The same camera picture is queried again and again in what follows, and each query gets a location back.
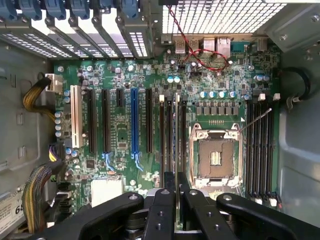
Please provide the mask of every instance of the motherboard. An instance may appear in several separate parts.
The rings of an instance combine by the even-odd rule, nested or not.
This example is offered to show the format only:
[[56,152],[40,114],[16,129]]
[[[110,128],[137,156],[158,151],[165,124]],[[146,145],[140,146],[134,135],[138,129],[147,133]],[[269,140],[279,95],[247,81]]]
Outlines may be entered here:
[[[150,60],[56,62],[47,91],[56,96],[55,135],[65,148],[57,181],[72,190],[68,211],[128,191],[146,196],[164,186],[164,172],[185,172],[213,199],[224,192],[261,202],[272,196],[280,51],[232,44],[241,50],[215,72],[174,49]],[[205,52],[200,59],[224,64]]]

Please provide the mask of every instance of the white label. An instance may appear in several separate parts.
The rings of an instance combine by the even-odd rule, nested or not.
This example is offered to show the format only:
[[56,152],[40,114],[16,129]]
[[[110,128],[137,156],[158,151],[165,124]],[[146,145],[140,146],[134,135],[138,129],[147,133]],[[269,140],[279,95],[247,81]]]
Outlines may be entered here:
[[9,197],[0,202],[0,235],[23,217],[21,198],[24,187],[22,185],[19,189],[21,191],[14,191]]

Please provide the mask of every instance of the black cable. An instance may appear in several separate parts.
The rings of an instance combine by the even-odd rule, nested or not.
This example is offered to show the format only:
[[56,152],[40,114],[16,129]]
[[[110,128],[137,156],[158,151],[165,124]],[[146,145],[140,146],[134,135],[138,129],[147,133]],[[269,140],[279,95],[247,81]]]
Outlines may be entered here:
[[310,79],[307,76],[307,74],[302,69],[297,68],[297,67],[293,67],[293,66],[292,67],[285,67],[281,71],[296,73],[302,78],[302,80],[304,82],[304,93],[301,96],[299,96],[298,99],[300,101],[306,100],[309,93],[310,93],[310,88],[311,88]]

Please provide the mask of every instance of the white pci slot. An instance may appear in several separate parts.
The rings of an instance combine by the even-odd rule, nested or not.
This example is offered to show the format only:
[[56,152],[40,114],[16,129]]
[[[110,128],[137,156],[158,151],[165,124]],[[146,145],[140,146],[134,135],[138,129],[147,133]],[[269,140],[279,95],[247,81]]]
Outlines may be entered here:
[[81,148],[84,144],[82,137],[82,96],[81,87],[70,86],[71,91],[71,134],[72,147]]

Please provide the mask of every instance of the cable bundle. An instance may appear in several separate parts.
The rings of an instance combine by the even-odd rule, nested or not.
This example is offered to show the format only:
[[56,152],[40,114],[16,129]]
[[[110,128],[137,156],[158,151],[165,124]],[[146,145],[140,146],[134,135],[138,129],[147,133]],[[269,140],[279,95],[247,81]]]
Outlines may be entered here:
[[55,121],[55,116],[45,106],[36,106],[36,100],[46,86],[51,84],[51,80],[41,72],[38,74],[38,81],[33,85],[23,97],[23,106],[28,112],[46,114],[52,121]]
[[43,209],[43,188],[52,174],[57,174],[63,166],[55,146],[49,147],[50,162],[37,166],[30,174],[22,195],[23,214],[29,233],[42,231],[46,227]]

